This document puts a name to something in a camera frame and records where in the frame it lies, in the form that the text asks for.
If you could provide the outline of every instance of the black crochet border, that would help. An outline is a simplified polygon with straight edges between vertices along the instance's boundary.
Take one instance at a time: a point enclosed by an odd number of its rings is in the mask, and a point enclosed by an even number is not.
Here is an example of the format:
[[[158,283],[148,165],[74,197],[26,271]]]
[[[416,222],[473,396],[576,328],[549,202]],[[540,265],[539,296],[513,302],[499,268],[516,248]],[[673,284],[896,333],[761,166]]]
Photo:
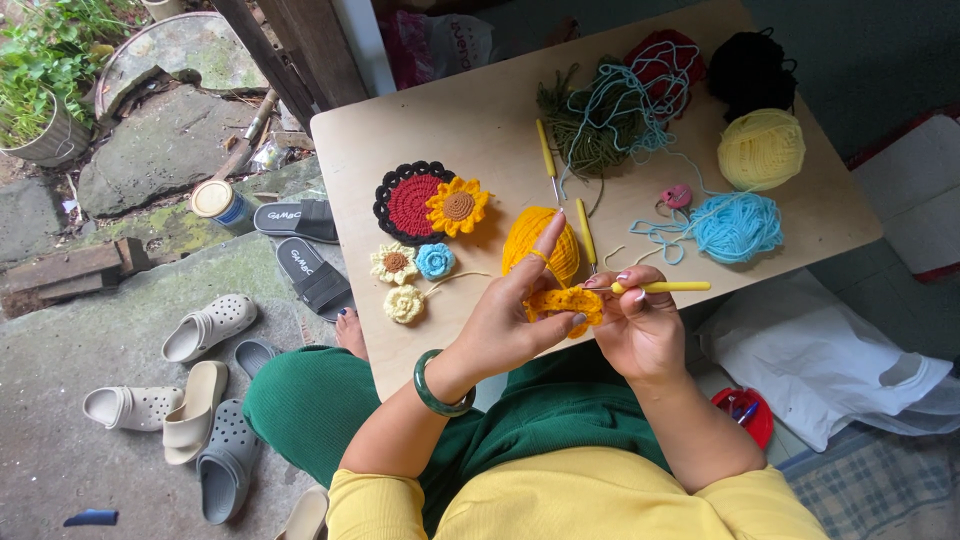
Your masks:
[[[373,215],[376,216],[377,224],[384,233],[396,238],[401,244],[406,246],[420,246],[423,244],[436,244],[444,241],[446,233],[432,233],[428,235],[408,234],[396,227],[394,220],[390,219],[390,209],[387,203],[390,202],[390,195],[400,182],[417,175],[428,174],[439,178],[445,184],[449,184],[453,177],[453,172],[444,168],[444,164],[439,161],[417,161],[415,163],[404,163],[397,167],[395,171],[390,171],[383,176],[383,183],[376,187],[376,202],[373,203]]]

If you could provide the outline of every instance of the woman's left hand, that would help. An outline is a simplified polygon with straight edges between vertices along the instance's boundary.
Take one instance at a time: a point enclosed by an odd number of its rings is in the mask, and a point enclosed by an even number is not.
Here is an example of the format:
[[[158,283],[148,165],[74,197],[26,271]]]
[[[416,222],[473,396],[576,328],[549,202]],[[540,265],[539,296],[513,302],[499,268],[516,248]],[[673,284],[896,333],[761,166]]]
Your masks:
[[[564,231],[566,218],[558,211],[537,238],[534,249],[548,258]],[[564,311],[536,323],[527,320],[523,302],[534,291],[546,288],[546,262],[528,254],[506,276],[494,279],[473,309],[457,339],[442,356],[456,365],[466,382],[517,368],[566,338],[586,315]]]

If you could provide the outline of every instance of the jade bangle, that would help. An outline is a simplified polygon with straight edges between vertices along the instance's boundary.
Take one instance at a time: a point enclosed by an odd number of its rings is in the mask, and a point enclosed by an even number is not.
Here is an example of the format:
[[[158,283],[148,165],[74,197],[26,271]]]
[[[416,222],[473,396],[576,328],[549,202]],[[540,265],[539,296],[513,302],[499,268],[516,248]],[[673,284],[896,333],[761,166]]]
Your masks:
[[[420,356],[420,359],[417,360],[417,365],[414,366],[414,387],[417,388],[417,394],[427,408],[442,416],[456,418],[457,416],[466,414],[473,406],[473,400],[477,397],[477,387],[472,387],[470,391],[467,392],[467,395],[464,396],[464,399],[456,405],[447,405],[438,400],[437,397],[430,392],[430,389],[426,387],[426,362],[442,351],[443,349],[433,349]]]

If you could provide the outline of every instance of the wooden table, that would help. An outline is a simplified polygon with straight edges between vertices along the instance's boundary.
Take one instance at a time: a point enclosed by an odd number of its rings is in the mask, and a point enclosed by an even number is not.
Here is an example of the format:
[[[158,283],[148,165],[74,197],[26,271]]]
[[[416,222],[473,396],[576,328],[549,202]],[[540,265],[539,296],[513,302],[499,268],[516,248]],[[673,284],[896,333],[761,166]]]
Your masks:
[[[579,62],[582,67],[573,84],[585,86],[604,54],[622,57],[651,32],[667,28],[696,41],[707,61],[731,35],[754,29],[739,2],[712,0],[313,118],[317,154],[381,400],[412,377],[414,363],[424,351],[453,341],[489,281],[469,276],[444,283],[427,300],[424,314],[414,324],[390,321],[382,307],[390,286],[370,275],[370,254],[380,244],[393,242],[379,229],[372,212],[374,190],[383,175],[402,163],[438,160],[465,179],[479,179],[496,195],[488,204],[487,218],[474,233],[449,238],[447,245],[458,259],[455,272],[479,270],[498,275],[503,242],[521,210],[531,205],[556,205],[535,128],[540,114],[538,83],[552,86],[556,70],[565,73],[573,62]],[[803,77],[802,67],[798,75]],[[669,128],[678,138],[671,150],[684,152],[696,162],[707,189],[716,191],[732,189],[720,175],[716,157],[720,134],[727,126],[722,117],[725,111],[726,106],[710,97],[706,85],[699,83],[692,88],[684,118]],[[799,96],[796,116],[806,142],[804,170],[763,193],[777,201],[782,212],[783,246],[737,265],[698,255],[692,242],[686,243],[687,255],[675,266],[666,264],[659,254],[645,259],[672,281],[713,282],[707,293],[676,294],[680,307],[881,237],[879,222],[863,193]],[[558,171],[562,168],[557,159]],[[678,183],[694,185],[696,176],[682,158],[664,152],[644,165],[628,160],[612,170],[600,207],[590,219],[598,257],[626,245],[610,260],[611,267],[622,269],[656,247],[645,235],[627,230],[638,218],[662,221],[654,203],[663,189]],[[587,186],[576,179],[566,183],[570,199],[564,208],[574,217],[571,223],[578,233],[574,200],[583,197],[589,208],[599,187],[599,181]],[[694,205],[703,199],[698,189]],[[586,257],[582,260],[581,275],[586,276]],[[423,277],[414,284],[423,291],[430,286]],[[556,349],[590,338],[588,332],[580,339],[567,339]]]

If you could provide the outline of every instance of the brown flower center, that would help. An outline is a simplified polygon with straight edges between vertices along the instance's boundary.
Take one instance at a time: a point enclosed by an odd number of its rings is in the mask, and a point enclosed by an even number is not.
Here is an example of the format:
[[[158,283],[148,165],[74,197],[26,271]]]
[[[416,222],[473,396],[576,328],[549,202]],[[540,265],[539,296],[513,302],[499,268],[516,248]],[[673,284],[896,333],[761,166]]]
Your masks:
[[[391,274],[403,270],[406,265],[407,257],[401,253],[388,253],[387,256],[383,258],[383,266],[387,269],[387,272],[390,272]]]
[[[450,193],[444,200],[444,217],[463,221],[473,212],[473,197],[465,191]]]

